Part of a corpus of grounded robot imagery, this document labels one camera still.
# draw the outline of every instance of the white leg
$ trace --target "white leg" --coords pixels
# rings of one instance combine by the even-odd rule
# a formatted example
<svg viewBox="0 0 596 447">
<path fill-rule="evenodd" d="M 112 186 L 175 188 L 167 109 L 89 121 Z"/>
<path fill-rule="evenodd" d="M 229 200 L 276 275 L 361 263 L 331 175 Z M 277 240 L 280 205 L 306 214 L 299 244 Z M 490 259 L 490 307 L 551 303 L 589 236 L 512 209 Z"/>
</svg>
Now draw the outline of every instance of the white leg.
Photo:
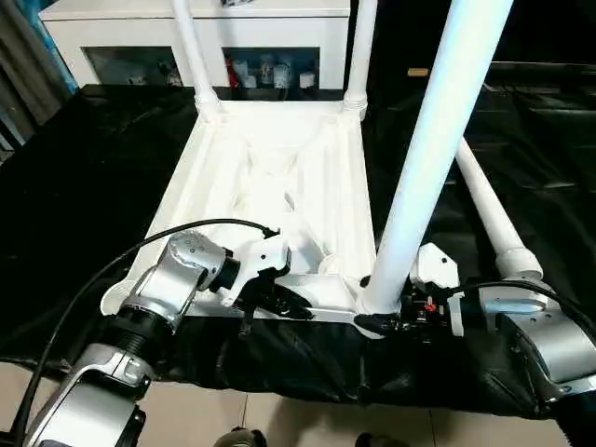
<svg viewBox="0 0 596 447">
<path fill-rule="evenodd" d="M 207 121 L 215 119 L 220 112 L 220 104 L 215 91 L 211 87 L 207 67 L 201 55 L 201 49 L 196 38 L 193 17 L 188 6 L 188 0 L 172 0 L 174 16 L 183 40 L 184 53 L 190 64 L 190 70 L 195 84 L 196 110 Z"/>
<path fill-rule="evenodd" d="M 350 77 L 344 96 L 344 107 L 348 110 L 359 110 L 360 119 L 363 119 L 366 113 L 366 81 L 369 75 L 371 48 L 373 47 L 376 7 L 377 0 L 359 1 Z"/>
<path fill-rule="evenodd" d="M 453 0 L 393 198 L 366 313 L 400 310 L 400 294 L 464 134 L 513 0 Z"/>
<path fill-rule="evenodd" d="M 542 267 L 540 267 L 540 263 L 534 254 L 524 247 L 520 235 L 515 230 L 465 139 L 462 139 L 455 159 L 464 179 L 466 179 L 467 189 L 474 200 L 486 233 L 493 244 L 499 273 L 504 278 L 527 276 L 541 279 Z"/>
</svg>

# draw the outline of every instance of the person's foot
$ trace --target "person's foot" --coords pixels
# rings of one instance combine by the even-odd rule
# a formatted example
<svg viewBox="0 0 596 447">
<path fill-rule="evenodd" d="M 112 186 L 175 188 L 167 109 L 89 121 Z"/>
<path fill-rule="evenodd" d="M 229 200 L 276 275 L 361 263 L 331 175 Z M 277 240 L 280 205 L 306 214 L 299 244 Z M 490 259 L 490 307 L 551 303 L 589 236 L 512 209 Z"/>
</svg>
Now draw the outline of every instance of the person's foot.
<svg viewBox="0 0 596 447">
<path fill-rule="evenodd" d="M 391 439 L 388 436 L 361 433 L 356 440 L 355 447 L 408 447 L 408 444 L 401 440 Z"/>
<path fill-rule="evenodd" d="M 267 441 L 259 430 L 236 427 L 220 437 L 213 447 L 267 447 Z"/>
</svg>

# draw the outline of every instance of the curtain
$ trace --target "curtain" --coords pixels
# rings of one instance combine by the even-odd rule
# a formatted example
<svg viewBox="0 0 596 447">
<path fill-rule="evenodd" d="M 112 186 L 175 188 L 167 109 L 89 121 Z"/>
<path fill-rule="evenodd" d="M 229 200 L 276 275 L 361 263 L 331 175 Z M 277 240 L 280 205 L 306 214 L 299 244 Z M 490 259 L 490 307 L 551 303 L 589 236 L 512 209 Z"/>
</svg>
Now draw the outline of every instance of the curtain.
<svg viewBox="0 0 596 447">
<path fill-rule="evenodd" d="M 14 0 L 0 0 L 0 102 L 26 140 L 71 96 Z"/>
</svg>

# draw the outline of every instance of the black tablecloth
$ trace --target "black tablecloth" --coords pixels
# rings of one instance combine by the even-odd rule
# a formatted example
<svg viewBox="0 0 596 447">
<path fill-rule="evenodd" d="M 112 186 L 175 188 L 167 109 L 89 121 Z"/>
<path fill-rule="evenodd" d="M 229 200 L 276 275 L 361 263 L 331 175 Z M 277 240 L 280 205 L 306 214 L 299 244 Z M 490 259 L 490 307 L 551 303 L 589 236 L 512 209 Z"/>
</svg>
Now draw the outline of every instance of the black tablecloth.
<svg viewBox="0 0 596 447">
<path fill-rule="evenodd" d="M 423 96 L 421 88 L 363 124 L 373 227 L 382 233 Z M 593 99 L 484 91 L 467 140 L 521 237 L 559 293 L 596 315 L 596 112 Z M 141 239 L 196 119 L 192 89 L 83 88 L 0 167 L 0 359 L 33 363 L 77 287 Z M 427 231 L 463 280 L 496 278 L 494 254 L 452 169 Z M 111 272 L 69 318 L 52 353 L 72 360 L 100 315 Z M 547 417 L 519 360 L 496 334 L 430 345 L 371 341 L 347 325 L 186 318 L 162 378 L 309 400 L 442 406 Z"/>
</svg>

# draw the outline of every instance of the floor tile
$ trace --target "floor tile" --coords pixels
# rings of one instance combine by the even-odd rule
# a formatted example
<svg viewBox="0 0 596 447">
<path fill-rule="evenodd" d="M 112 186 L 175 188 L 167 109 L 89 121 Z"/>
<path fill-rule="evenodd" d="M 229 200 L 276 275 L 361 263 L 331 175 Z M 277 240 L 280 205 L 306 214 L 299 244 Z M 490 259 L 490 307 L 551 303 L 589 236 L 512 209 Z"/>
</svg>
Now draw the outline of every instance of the floor tile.
<svg viewBox="0 0 596 447">
<path fill-rule="evenodd" d="M 269 447 L 353 447 L 368 431 L 411 447 L 434 445 L 428 410 L 385 405 L 341 405 L 249 394 L 246 428 L 258 428 Z"/>
<path fill-rule="evenodd" d="M 30 377 L 31 373 L 19 366 L 11 363 L 0 363 L 0 430 L 10 430 Z M 35 394 L 30 422 L 57 386 L 58 384 L 54 382 L 42 379 Z"/>
<path fill-rule="evenodd" d="M 147 422 L 140 447 L 211 447 L 242 424 L 246 393 L 183 384 L 153 384 L 141 409 Z"/>
<path fill-rule="evenodd" d="M 437 447 L 564 447 L 554 421 L 432 410 Z"/>
</svg>

